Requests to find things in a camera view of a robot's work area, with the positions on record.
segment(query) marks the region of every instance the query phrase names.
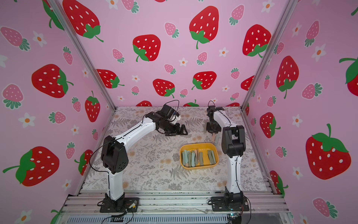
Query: strawberry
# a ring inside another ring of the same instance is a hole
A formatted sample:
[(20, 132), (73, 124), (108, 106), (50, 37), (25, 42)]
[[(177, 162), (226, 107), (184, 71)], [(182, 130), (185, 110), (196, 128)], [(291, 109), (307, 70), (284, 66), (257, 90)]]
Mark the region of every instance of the strawberry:
[(263, 87), (264, 87), (265, 89), (267, 89), (267, 87), (269, 86), (269, 84), (270, 84), (270, 76), (269, 76), (269, 75), (266, 75), (265, 81), (264, 81), (264, 83), (263, 83)]
[(68, 91), (65, 73), (54, 64), (45, 65), (35, 71), (31, 77), (32, 85), (39, 91), (54, 98), (62, 98)]
[(319, 33), (319, 21), (316, 20), (312, 23), (311, 27), (306, 33), (305, 47), (309, 47), (313, 44), (314, 38), (317, 37)]
[(197, 64), (198, 65), (203, 65), (204, 62), (206, 62), (206, 60), (208, 59), (208, 53), (206, 53), (205, 51), (200, 53), (198, 55), (198, 60), (197, 60)]
[(92, 155), (92, 150), (87, 149), (79, 158), (79, 162), (77, 162), (76, 160), (74, 160), (76, 163), (78, 164), (78, 171), (79, 173), (83, 176), (86, 167), (90, 161), (91, 155)]
[(154, 61), (159, 55), (160, 39), (153, 34), (137, 36), (133, 39), (133, 50), (144, 61)]
[(260, 117), (260, 127), (268, 138), (271, 138), (275, 134), (275, 129), (281, 129), (281, 127), (276, 128), (276, 119), (270, 112)]
[(244, 5), (239, 5), (231, 12), (231, 17), (229, 18), (229, 23), (231, 26), (235, 26), (240, 19), (242, 19), (242, 16), (244, 15)]
[(267, 106), (272, 107), (276, 103), (276, 97), (272, 96), (267, 101)]
[(92, 130), (92, 135), (93, 135), (93, 139), (97, 141), (98, 140), (98, 132), (96, 129)]
[(139, 94), (139, 88), (138, 88), (138, 86), (133, 86), (131, 90), (132, 90), (132, 94), (133, 94), (133, 95), (136, 96), (136, 95)]
[(233, 68), (232, 70), (231, 70), (231, 77), (233, 78), (233, 79), (237, 79), (238, 77), (239, 77), (239, 75), (240, 75), (240, 72), (239, 72), (239, 69), (238, 68)]
[(317, 133), (307, 139), (306, 154), (312, 173), (323, 180), (337, 176), (350, 166), (350, 155), (344, 144), (331, 138), (331, 125), (327, 124), (329, 136)]
[(77, 97), (72, 98), (72, 104), (75, 111), (77, 112), (81, 111), (81, 102), (78, 101)]
[(248, 89), (249, 89), (250, 86), (251, 86), (253, 77), (254, 77), (254, 76), (251, 76), (250, 78), (245, 79), (245, 80), (241, 83), (241, 88), (242, 88), (243, 90), (248, 91)]
[(154, 86), (155, 92), (159, 96), (172, 95), (174, 98), (173, 93), (175, 92), (175, 86), (172, 82), (157, 78), (156, 80), (153, 81), (153, 86)]
[(250, 57), (258, 54), (262, 58), (260, 53), (266, 50), (270, 39), (271, 33), (267, 29), (258, 24), (253, 25), (246, 32), (242, 53)]
[(96, 37), (103, 42), (97, 37), (101, 32), (100, 22), (91, 10), (76, 0), (63, 0), (62, 6), (78, 35), (89, 39)]
[(107, 87), (109, 89), (113, 89), (113, 88), (116, 88), (118, 85), (124, 86), (124, 85), (119, 84), (119, 82), (120, 82), (119, 78), (114, 72), (112, 72), (110, 70), (104, 70), (104, 69), (97, 69), (97, 72), (100, 75), (105, 87)]
[(170, 73), (171, 75), (174, 75), (176, 73), (176, 70), (172, 65), (165, 64), (164, 69), (167, 73)]
[(279, 42), (279, 44), (277, 44), (277, 45), (275, 46), (274, 54), (279, 55), (279, 54), (281, 53), (281, 51), (284, 49), (284, 46), (285, 46), (284, 43)]
[(97, 120), (98, 114), (100, 113), (101, 105), (97, 98), (95, 98), (93, 91), (92, 96), (89, 96), (84, 103), (84, 108), (87, 113), (87, 117), (90, 122), (95, 122)]
[(53, 175), (60, 164), (55, 154), (45, 147), (37, 146), (30, 149), (20, 159), (19, 166), (12, 166), (3, 170), (3, 173), (18, 167), (16, 179), (24, 186), (30, 187), (41, 183)]
[(139, 104), (137, 104), (136, 106), (152, 106), (152, 104), (149, 101), (144, 100), (144, 101), (140, 102)]
[(313, 97), (317, 97), (319, 94), (322, 93), (323, 87), (321, 84), (309, 84), (303, 91), (302, 91), (302, 97), (308, 100), (313, 99)]
[(112, 54), (113, 54), (113, 57), (115, 59), (117, 59), (117, 61), (119, 63), (124, 63), (125, 60), (124, 60), (123, 54), (119, 50), (113, 48), (112, 49)]
[(3, 90), (3, 103), (5, 107), (14, 110), (21, 106), (21, 101), (24, 100), (24, 95), (22, 94), (20, 88), (15, 84), (9, 84)]
[(276, 86), (281, 92), (286, 91), (284, 99), (286, 99), (287, 90), (291, 89), (296, 83), (299, 75), (296, 62), (291, 56), (286, 56), (280, 65), (277, 73)]
[(345, 83), (348, 90), (358, 96), (358, 58), (342, 58), (339, 60), (339, 63), (344, 61), (354, 61), (345, 72)]
[(286, 155), (287, 155), (287, 151), (283, 146), (282, 147), (278, 146), (276, 148), (275, 152), (276, 152), (276, 155), (280, 158), (286, 157)]
[(333, 219), (338, 217), (338, 211), (329, 201), (325, 201), (318, 197), (312, 200), (312, 204), (325, 217), (331, 216)]
[(173, 23), (165, 23), (164, 28), (166, 34), (172, 36), (172, 38), (177, 38), (179, 36), (179, 30), (175, 27)]
[(212, 41), (218, 33), (219, 11), (214, 6), (208, 6), (197, 14), (189, 24), (189, 31), (194, 40), (198, 43)]
[(29, 42), (25, 38), (22, 38), (18, 31), (4, 26), (0, 28), (0, 31), (10, 44), (19, 47), (22, 51), (30, 50)]
[(209, 71), (209, 72), (198, 72), (193, 77), (193, 84), (192, 90), (196, 87), (199, 90), (206, 90), (214, 83), (216, 79), (216, 73)]
[(74, 143), (73, 142), (70, 142), (68, 145), (67, 145), (67, 149), (65, 151), (65, 154), (66, 154), (66, 157), (67, 159), (71, 159), (73, 154), (74, 154)]
[(288, 188), (289, 186), (286, 185), (286, 187), (284, 187), (283, 183), (282, 183), (282, 180), (280, 178), (280, 176), (277, 174), (276, 171), (272, 170), (270, 171), (270, 176), (271, 176), (271, 179), (274, 183), (274, 186), (276, 188), (276, 191), (278, 194), (282, 194), (283, 197), (285, 197), (285, 191), (284, 191), (284, 188)]
[(182, 91), (180, 91), (180, 97), (181, 97), (181, 98), (186, 97), (187, 94), (188, 94), (188, 90), (187, 90), (187, 89), (183, 89)]

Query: table surface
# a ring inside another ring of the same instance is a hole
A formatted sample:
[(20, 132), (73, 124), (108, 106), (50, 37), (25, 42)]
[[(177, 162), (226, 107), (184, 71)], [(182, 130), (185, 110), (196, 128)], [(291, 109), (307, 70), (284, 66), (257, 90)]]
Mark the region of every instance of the table surface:
[[(161, 107), (119, 107), (106, 135), (116, 136), (142, 120), (144, 114), (158, 111)], [(244, 125), (240, 109), (225, 107), (227, 115), (237, 125)], [(166, 137), (151, 132), (127, 152), (129, 163), (123, 173), (124, 190), (168, 191), (224, 191), (227, 182), (227, 155), (221, 149), (221, 133), (216, 146), (219, 163), (213, 168), (185, 170), (180, 165), (179, 150), (183, 145), (212, 142), (212, 135), (205, 131), (209, 118), (206, 107), (179, 107), (180, 124), (185, 124), (188, 135)], [(246, 151), (241, 163), (241, 184), (245, 191), (266, 191), (251, 142), (245, 132)], [(94, 168), (104, 170), (101, 152), (93, 162)], [(83, 190), (106, 190), (108, 178), (104, 172), (90, 170)]]

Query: red strawberry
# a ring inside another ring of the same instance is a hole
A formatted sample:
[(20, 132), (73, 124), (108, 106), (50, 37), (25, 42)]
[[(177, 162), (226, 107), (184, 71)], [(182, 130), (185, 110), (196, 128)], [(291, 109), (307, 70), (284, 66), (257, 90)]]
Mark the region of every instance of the red strawberry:
[(193, 77), (193, 84), (192, 90), (196, 87), (199, 90), (206, 90), (214, 83), (216, 79), (216, 73), (209, 71), (209, 72), (198, 72)]
[(19, 166), (4, 169), (3, 173), (18, 167), (16, 179), (24, 186), (30, 187), (53, 175), (59, 164), (60, 161), (55, 154), (45, 147), (37, 146), (21, 157)]
[(77, 162), (76, 160), (74, 160), (76, 163), (78, 164), (78, 171), (79, 173), (83, 176), (86, 167), (90, 161), (91, 155), (92, 155), (92, 150), (87, 149), (80, 157), (79, 162)]
[(65, 58), (67, 64), (72, 65), (73, 57), (67, 46), (63, 47), (63, 57)]
[(179, 36), (179, 30), (175, 27), (173, 23), (165, 23), (164, 28), (166, 34), (172, 36), (172, 38), (177, 38)]
[(152, 106), (152, 104), (149, 101), (142, 101), (139, 104), (137, 104), (136, 106)]
[(133, 50), (144, 61), (154, 61), (159, 55), (160, 39), (153, 34), (138, 36), (133, 39)]
[(245, 79), (245, 80), (241, 83), (241, 88), (242, 88), (243, 90), (248, 91), (248, 89), (249, 89), (250, 86), (251, 86), (253, 77), (254, 77), (254, 76), (251, 76), (250, 78)]
[(317, 133), (307, 139), (306, 154), (312, 173), (323, 180), (337, 176), (350, 166), (350, 155), (344, 144), (331, 138), (331, 125), (327, 124), (329, 136)]
[(231, 77), (233, 78), (233, 79), (237, 79), (238, 77), (239, 77), (239, 75), (240, 75), (240, 72), (239, 72), (239, 69), (238, 68), (233, 68), (232, 70), (231, 70)]
[(154, 86), (155, 92), (159, 96), (172, 95), (174, 98), (173, 93), (175, 92), (175, 86), (172, 82), (157, 78), (156, 80), (153, 81), (153, 86)]
[(312, 23), (311, 27), (306, 33), (305, 47), (309, 47), (313, 44), (314, 38), (317, 37), (319, 33), (319, 21), (316, 20)]
[(48, 118), (50, 122), (52, 123), (56, 122), (56, 124), (61, 124), (66, 120), (66, 116), (59, 111), (57, 111), (56, 113), (55, 112), (50, 113), (50, 116)]
[(208, 43), (212, 41), (219, 28), (219, 11), (214, 6), (208, 6), (199, 12), (189, 24), (189, 31), (194, 40), (198, 43)]
[(312, 201), (313, 206), (325, 217), (331, 216), (333, 219), (337, 218), (338, 211), (335, 209), (335, 206), (332, 205), (329, 201), (325, 201), (322, 198), (315, 198)]
[(258, 24), (253, 25), (246, 32), (242, 53), (250, 57), (258, 54), (262, 58), (260, 53), (266, 50), (270, 39), (271, 33), (267, 29)]
[(103, 42), (96, 36), (100, 34), (101, 26), (97, 16), (91, 10), (76, 0), (63, 0), (62, 6), (78, 35), (89, 39), (96, 37)]
[(276, 128), (276, 119), (270, 112), (260, 117), (260, 127), (268, 138), (271, 138), (275, 134), (276, 129), (281, 129), (281, 127)]
[(5, 107), (11, 110), (19, 108), (21, 106), (20, 102), (24, 99), (20, 88), (15, 84), (9, 84), (3, 90), (3, 97), (5, 98), (5, 100), (3, 100)]
[(284, 99), (286, 99), (287, 90), (291, 89), (296, 83), (299, 75), (296, 62), (291, 56), (286, 56), (280, 65), (277, 73), (276, 86), (281, 92), (286, 91)]
[(45, 65), (32, 74), (32, 85), (39, 91), (54, 98), (62, 98), (68, 91), (65, 73), (54, 64)]
[(92, 96), (89, 96), (84, 103), (84, 108), (86, 110), (88, 119), (90, 122), (95, 122), (97, 120), (98, 114), (100, 113), (101, 105), (97, 98), (95, 98), (93, 91)]
[(120, 82), (119, 78), (114, 72), (112, 72), (110, 70), (104, 70), (104, 69), (97, 69), (97, 72), (100, 75), (105, 87), (107, 87), (109, 89), (113, 89), (113, 88), (116, 88), (118, 85), (124, 86), (124, 85), (119, 84), (119, 82)]
[(4, 26), (0, 28), (0, 31), (10, 44), (19, 47), (22, 51), (30, 50), (29, 42), (25, 38), (22, 38), (18, 31)]
[(70, 142), (68, 145), (67, 145), (67, 149), (65, 151), (66, 153), (66, 157), (67, 159), (71, 159), (73, 154), (74, 154), (74, 143), (73, 142)]

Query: yellow tray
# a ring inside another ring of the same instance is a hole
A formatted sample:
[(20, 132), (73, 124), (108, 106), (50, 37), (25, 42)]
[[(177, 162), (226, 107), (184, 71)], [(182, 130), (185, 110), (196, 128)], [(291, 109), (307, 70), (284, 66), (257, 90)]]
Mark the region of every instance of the yellow tray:
[[(200, 162), (198, 164), (195, 165), (195, 167), (185, 167), (182, 164), (182, 152), (184, 150), (187, 151), (193, 151), (195, 149), (199, 150), (200, 152), (203, 152), (203, 166), (200, 166)], [(215, 156), (215, 160), (216, 163), (214, 165), (210, 165), (210, 160), (209, 160), (209, 156), (208, 156), (208, 150), (213, 150), (214, 151), (214, 156)], [(207, 168), (212, 168), (214, 166), (216, 166), (219, 163), (219, 155), (218, 152), (216, 150), (216, 147), (211, 144), (211, 143), (198, 143), (198, 144), (189, 144), (189, 145), (184, 145), (180, 148), (180, 164), (182, 165), (182, 167), (186, 170), (196, 170), (196, 169), (207, 169)]]

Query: strawberry wallpaper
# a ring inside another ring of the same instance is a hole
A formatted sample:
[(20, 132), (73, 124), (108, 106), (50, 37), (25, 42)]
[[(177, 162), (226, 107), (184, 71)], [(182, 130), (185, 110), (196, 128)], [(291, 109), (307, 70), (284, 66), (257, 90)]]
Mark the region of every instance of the strawberry wallpaper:
[(0, 21), (1, 223), (53, 224), (111, 110), (47, 1)]
[(286, 0), (63, 0), (116, 106), (239, 106)]
[(355, 220), (357, 11), (299, 1), (246, 108), (294, 223)]

